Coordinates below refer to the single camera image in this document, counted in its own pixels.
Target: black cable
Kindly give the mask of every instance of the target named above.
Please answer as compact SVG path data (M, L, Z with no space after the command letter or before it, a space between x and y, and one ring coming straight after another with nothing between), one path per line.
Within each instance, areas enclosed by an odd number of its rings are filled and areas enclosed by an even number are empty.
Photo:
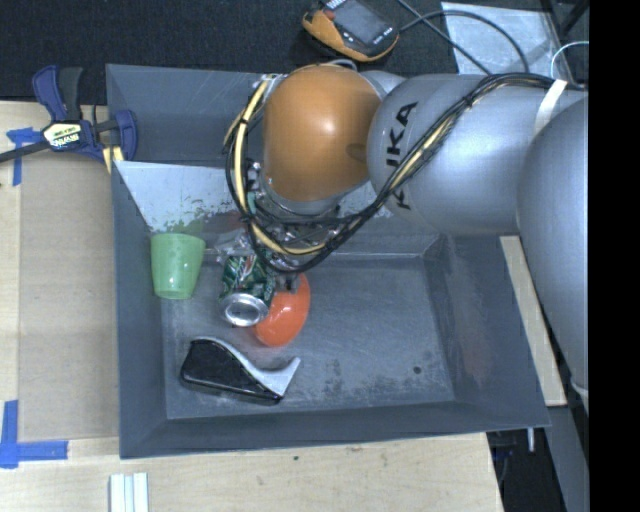
M508 86L508 85L520 85L527 87L542 87L548 88L554 83L554 80L548 77L544 77L541 75L536 75L532 73L505 73L501 75L489 75L481 79L473 91L471 91L466 96L462 97L452 106L445 110L445 112L438 118L438 120L427 130L420 139L413 145L413 147L407 152L405 157L402 159L397 169L389 176L385 185L382 187L375 200L363 208L360 212L352 215L348 215L343 218L332 218L328 219L331 222L336 223L337 225L344 226L342 230L340 230L334 238L329 239L324 245L317 250L317 252L312 252L310 254L299 255L300 258L304 259L313 254L313 257L307 260L305 263L301 264L291 264L291 269L282 269L278 267L275 263L272 262L271 258L263 252L263 248L260 245L260 242L256 239L253 230L250 228L252 223L255 223L257 226L264 227L263 221L260 216L256 215L254 212L250 211L249 208L243 208L240 205L238 200L238 196L235 190L235 186L232 178L232 155L234 153L235 147L235 138L231 138L231 143L229 147L229 153L227 157L227 165L225 166L225 175L227 178L227 184L231 191L231 195L240 210L242 215L243 222L247 223L249 226L248 232L251 241L251 245L254 248L258 257L271 269L280 273L301 273L309 270L310 268L316 266L321 263L324 259L326 259L331 253L333 253L338 247L342 246L346 243L371 217L373 217L380 208L384 205L384 203L391 197L400 187L402 187L409 179L411 179L417 172L424 168L426 162L428 162L437 151L442 146L446 137L451 133L455 123L460 118L460 116L466 112L469 108L471 108L478 100L480 100L485 95L493 92L497 88ZM430 143L428 148L423 148L425 143L430 140L434 134L437 134L437 137ZM414 158L418 152L423 152L419 160L416 160L414 164L415 167L413 169L406 168L409 165L410 160ZM243 173L243 183L241 186L246 186L246 173L247 168L242 170ZM398 181L397 178L401 173L404 173L404 176ZM279 221L275 219L272 214L269 215L272 221L278 222L283 227L287 227L286 222ZM319 221L316 223L318 226L322 226L323 222ZM281 242L278 241L268 230L263 230L264 235L267 236L271 241L273 241L276 245L281 246ZM298 255L286 253L286 249L284 252L277 252L281 258L285 260L287 258L296 258Z
M411 7L404 0L397 0L397 2L402 5L405 9L410 11L414 16L420 17L420 13L416 11L413 7ZM473 58L473 56L464 48L462 48L458 43L456 43L453 39L451 39L447 34L445 34L442 30L436 27L433 23L431 23L428 19L421 20L422 23L427 25L431 30L433 30L436 34L438 34L442 39L444 39L447 43L453 46L456 50L462 53L467 59L473 62L479 69L481 69L485 74L490 75L491 71L489 71L485 66L483 66L480 62Z
M480 21L481 23L484 23L485 25L488 25L489 27L497 30L498 32L500 32L509 41L509 43L511 44L513 49L518 54L518 57L520 57L520 60L522 61L522 65L524 66L525 73L529 73L531 71L531 69L529 67L529 63L527 62L527 57L525 56L524 52L522 51L522 48L520 48L518 43L516 43L516 41L502 27L500 27L499 25L497 25L493 21L488 20L487 18L484 18L484 17L480 16L479 14L475 14L475 13L468 12L468 11L459 11L459 10L434 11L434 12L430 12L430 13L427 13L427 14L423 14L419 18L416 18L415 20L411 21L410 23L407 23L404 27L402 27L400 29L400 33L402 33L405 30L408 30L411 27L417 25L422 20L427 20L427 19L431 19L431 18L438 18L438 17L446 17L446 16L458 16L458 17L464 17L464 18L471 18L473 20Z
M498 487L502 488L504 484L504 480L507 476L507 471L509 470L509 459L505 458L502 460L502 471L500 471L500 475L498 476Z

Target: black electronic device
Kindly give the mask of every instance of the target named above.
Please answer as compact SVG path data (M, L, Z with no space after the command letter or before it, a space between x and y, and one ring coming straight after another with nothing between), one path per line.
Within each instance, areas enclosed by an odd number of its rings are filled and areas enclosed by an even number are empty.
M284 397L300 359L275 370L258 368L238 349L219 338L193 340L180 378L187 387L205 392L231 392L278 402Z
M302 18L317 40L358 62L387 55L398 42L394 24L362 0L318 2Z

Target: clamp handle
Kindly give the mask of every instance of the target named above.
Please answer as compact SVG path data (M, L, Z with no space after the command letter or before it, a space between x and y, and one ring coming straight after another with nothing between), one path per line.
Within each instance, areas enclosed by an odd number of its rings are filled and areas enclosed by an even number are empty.
M82 68L60 68L51 64L38 71L31 81L38 103L43 105L51 121L78 120L78 81Z
M120 130L120 149L126 160L133 160L138 149L138 129L131 110L118 110L115 115Z

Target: soda can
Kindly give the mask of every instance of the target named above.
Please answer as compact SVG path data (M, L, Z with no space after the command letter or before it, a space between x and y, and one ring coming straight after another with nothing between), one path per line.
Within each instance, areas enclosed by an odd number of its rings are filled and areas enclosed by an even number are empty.
M232 325L255 325L269 314L275 288L274 273L255 254L230 256L222 272L220 313Z

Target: orange device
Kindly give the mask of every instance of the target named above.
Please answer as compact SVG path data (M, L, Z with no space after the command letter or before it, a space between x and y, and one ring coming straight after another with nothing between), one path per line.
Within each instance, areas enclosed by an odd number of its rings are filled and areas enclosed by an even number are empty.
M319 2L302 18L313 37L358 62L387 55L398 42L398 30L362 0Z

